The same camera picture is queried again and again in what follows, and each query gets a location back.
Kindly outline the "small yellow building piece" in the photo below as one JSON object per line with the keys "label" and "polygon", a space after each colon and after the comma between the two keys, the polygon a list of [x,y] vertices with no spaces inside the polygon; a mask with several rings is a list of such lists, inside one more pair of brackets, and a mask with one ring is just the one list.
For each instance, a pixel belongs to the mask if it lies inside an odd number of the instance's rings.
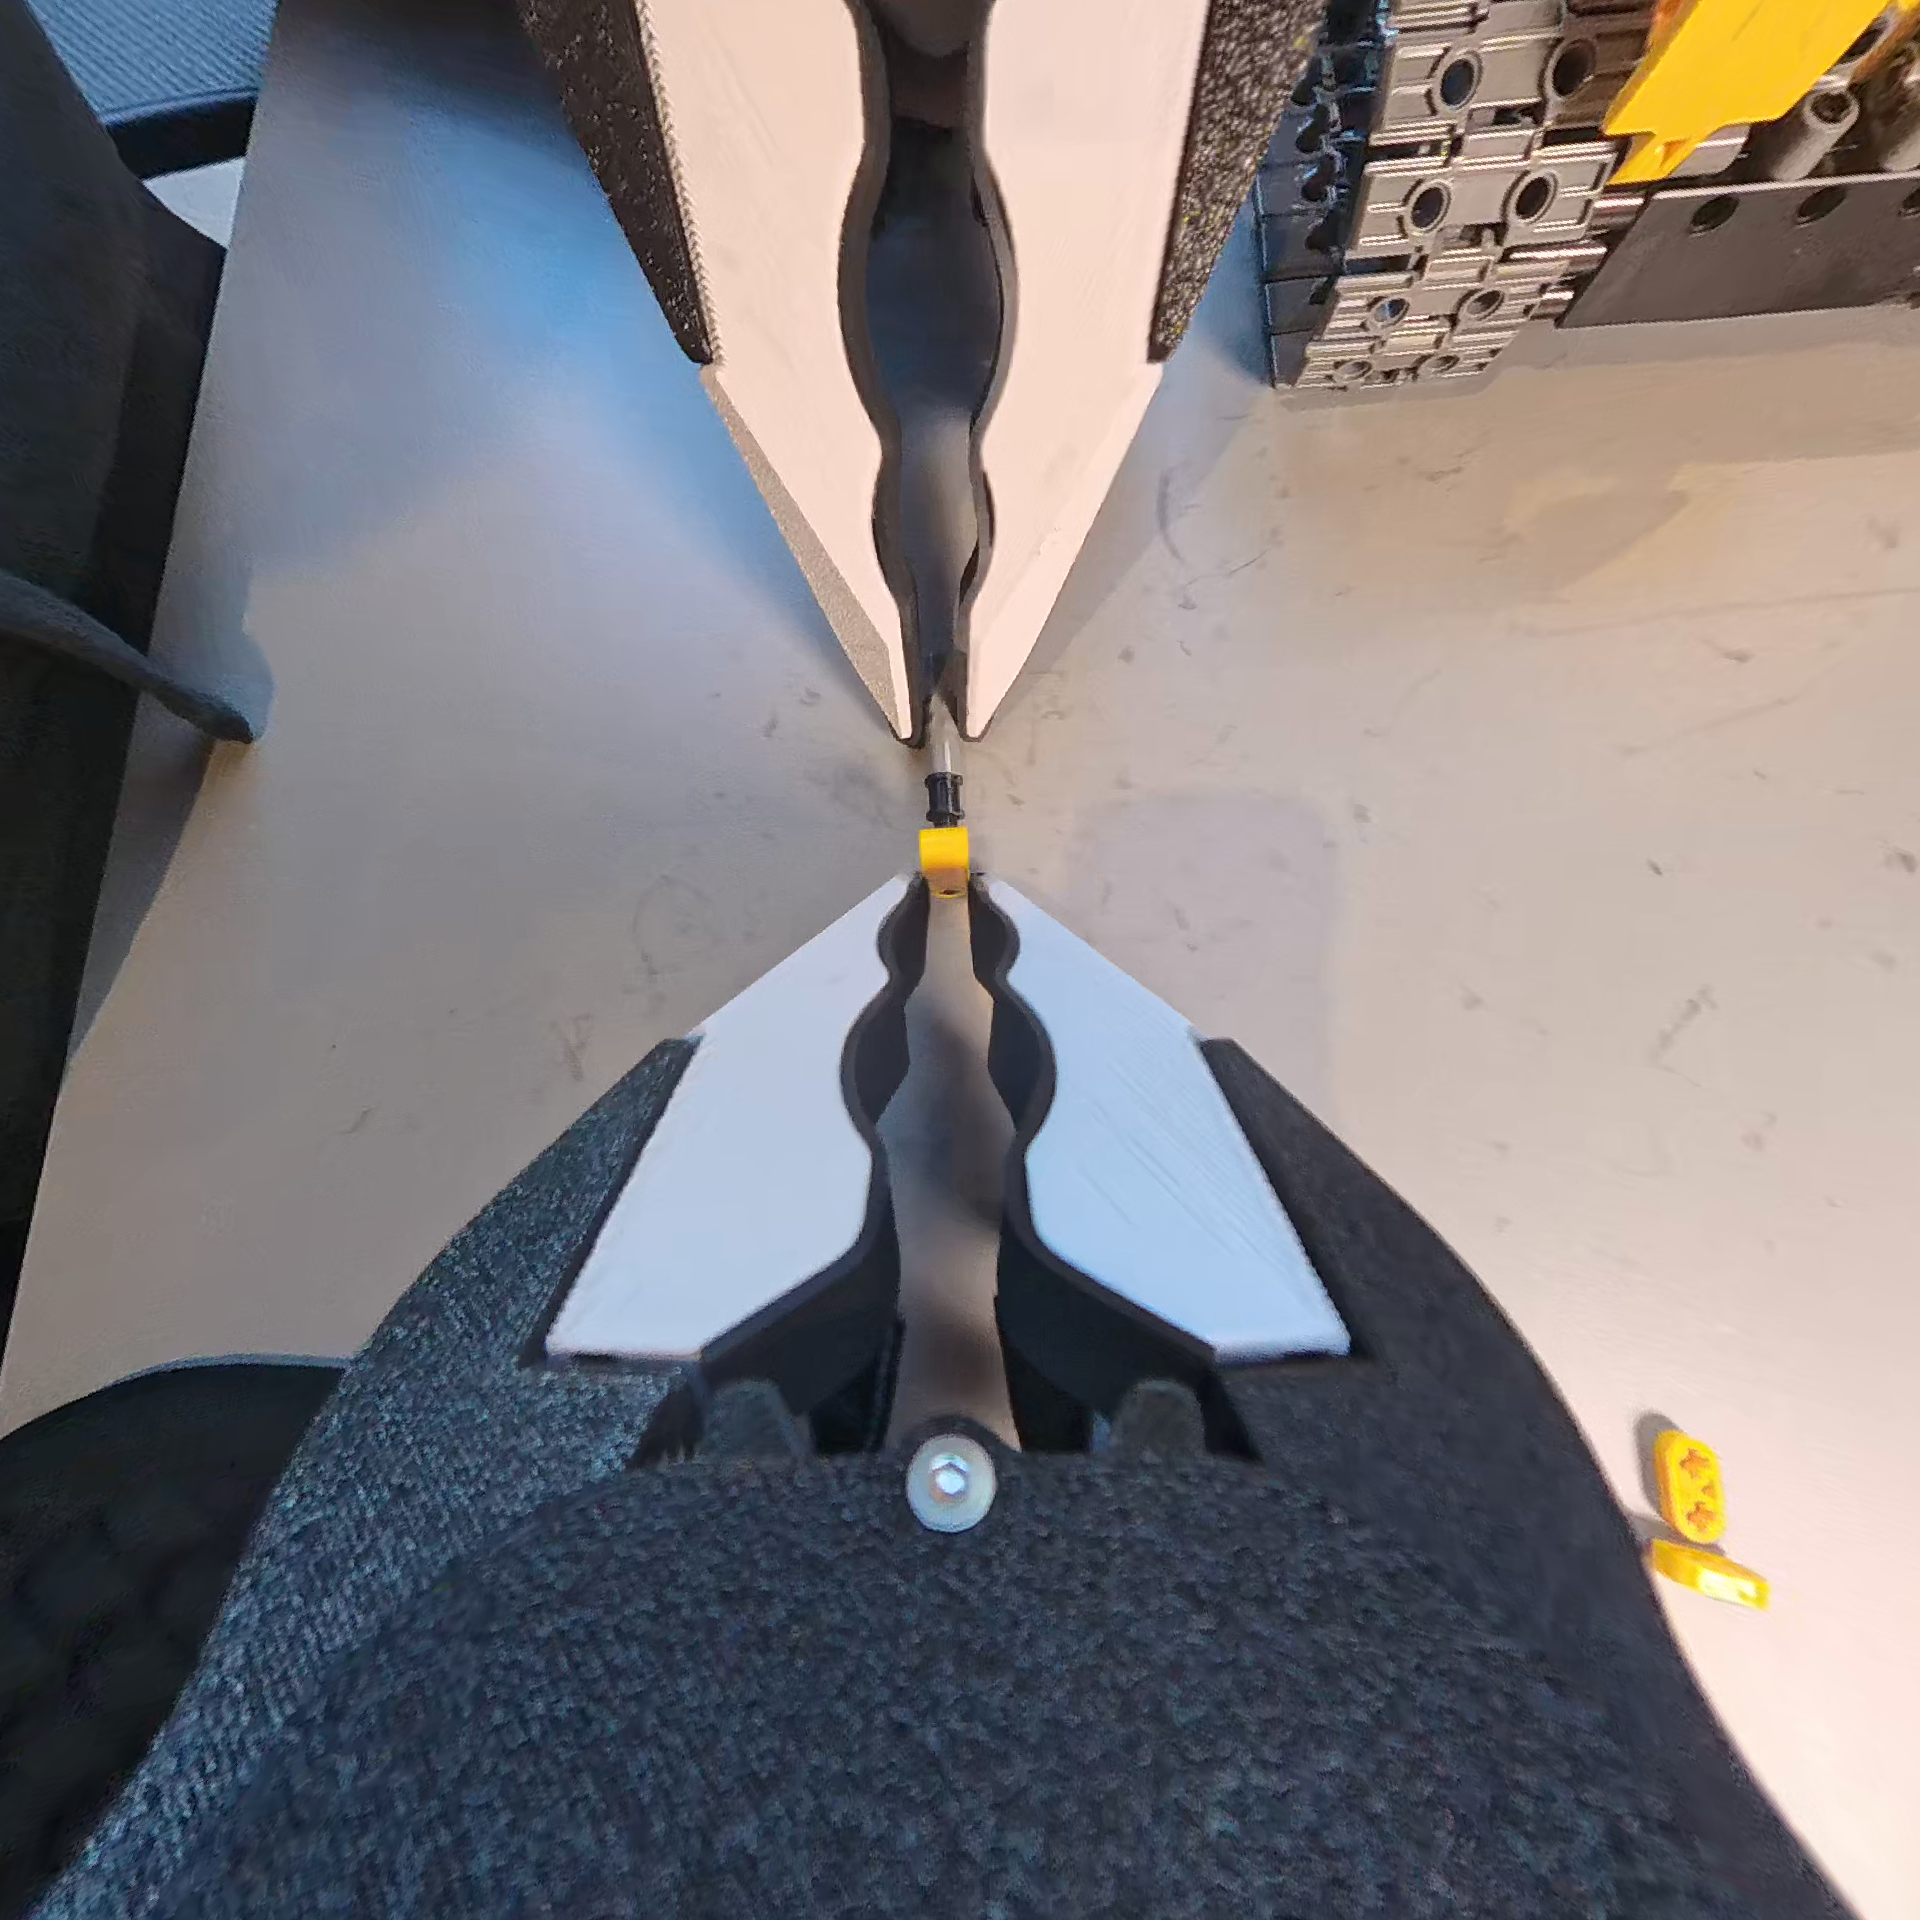
{"label": "small yellow building piece", "polygon": [[1760,1570],[1748,1569],[1729,1555],[1703,1544],[1655,1537],[1645,1544],[1649,1570],[1689,1592],[1736,1603],[1751,1613],[1770,1609],[1770,1581]]}
{"label": "small yellow building piece", "polygon": [[1664,1526],[1696,1548],[1721,1546],[1729,1506],[1718,1451],[1681,1427],[1663,1427],[1649,1462]]}

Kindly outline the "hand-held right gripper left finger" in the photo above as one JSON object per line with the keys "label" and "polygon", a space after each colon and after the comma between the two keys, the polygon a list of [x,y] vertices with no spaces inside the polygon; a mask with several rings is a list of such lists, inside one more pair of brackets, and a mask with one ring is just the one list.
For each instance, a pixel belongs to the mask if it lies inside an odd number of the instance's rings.
{"label": "hand-held right gripper left finger", "polygon": [[883,1448],[904,1319],[880,1117],[928,925],[928,880],[883,880],[664,1048],[660,1115],[550,1302],[553,1379],[660,1386],[671,1443],[754,1383],[807,1451]]}

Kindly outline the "black quilted pad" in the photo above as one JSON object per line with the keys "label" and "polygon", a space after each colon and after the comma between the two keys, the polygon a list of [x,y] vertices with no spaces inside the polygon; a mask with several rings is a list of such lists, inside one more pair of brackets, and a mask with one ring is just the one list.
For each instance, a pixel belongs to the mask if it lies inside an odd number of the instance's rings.
{"label": "black quilted pad", "polygon": [[114,1381],[4,1440],[4,1916],[143,1760],[342,1366]]}

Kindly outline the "grey toy track belt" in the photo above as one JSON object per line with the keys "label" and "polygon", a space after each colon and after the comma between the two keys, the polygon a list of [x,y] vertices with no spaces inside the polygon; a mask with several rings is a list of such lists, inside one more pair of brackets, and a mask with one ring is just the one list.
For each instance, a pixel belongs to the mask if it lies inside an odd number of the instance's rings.
{"label": "grey toy track belt", "polygon": [[1260,162],[1269,374],[1483,374],[1590,275],[1652,3],[1333,3]]}

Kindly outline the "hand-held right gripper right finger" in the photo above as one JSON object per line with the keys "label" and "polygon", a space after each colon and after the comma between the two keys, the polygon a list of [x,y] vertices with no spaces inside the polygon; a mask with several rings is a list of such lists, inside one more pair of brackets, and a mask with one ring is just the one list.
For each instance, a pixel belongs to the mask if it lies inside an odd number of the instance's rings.
{"label": "hand-held right gripper right finger", "polygon": [[971,883],[990,1081],[1012,1123],[997,1331],[1027,1454],[1093,1454],[1139,1386],[1250,1459],[1228,1381],[1329,1366],[1353,1335],[1208,1037],[1008,880]]}

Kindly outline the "grey desk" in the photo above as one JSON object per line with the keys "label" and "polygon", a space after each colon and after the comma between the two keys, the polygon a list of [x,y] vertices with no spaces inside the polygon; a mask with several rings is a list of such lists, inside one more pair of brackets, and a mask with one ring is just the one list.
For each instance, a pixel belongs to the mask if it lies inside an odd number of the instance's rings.
{"label": "grey desk", "polygon": [[[1645,1502],[1866,1918],[1919,1916],[1919,322],[1264,386],[1236,235],[970,773],[990,873],[1451,1238]],[[905,864],[886,734],[510,15],[287,3],[4,1425],[347,1357],[521,1165]]]}

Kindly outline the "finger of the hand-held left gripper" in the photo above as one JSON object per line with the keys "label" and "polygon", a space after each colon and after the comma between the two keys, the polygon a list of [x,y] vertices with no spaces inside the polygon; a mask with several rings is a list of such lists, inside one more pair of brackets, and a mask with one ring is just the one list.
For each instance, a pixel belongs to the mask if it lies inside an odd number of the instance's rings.
{"label": "finger of the hand-held left gripper", "polygon": [[645,3],[641,48],[707,322],[701,386],[901,740],[919,650],[879,535],[898,455],[868,330],[886,89],[860,3]]}
{"label": "finger of the hand-held left gripper", "polygon": [[1012,333],[979,430],[990,555],[965,639],[963,733],[1020,678],[1162,370],[1151,326],[1208,3],[997,3],[982,158],[1012,264]]}

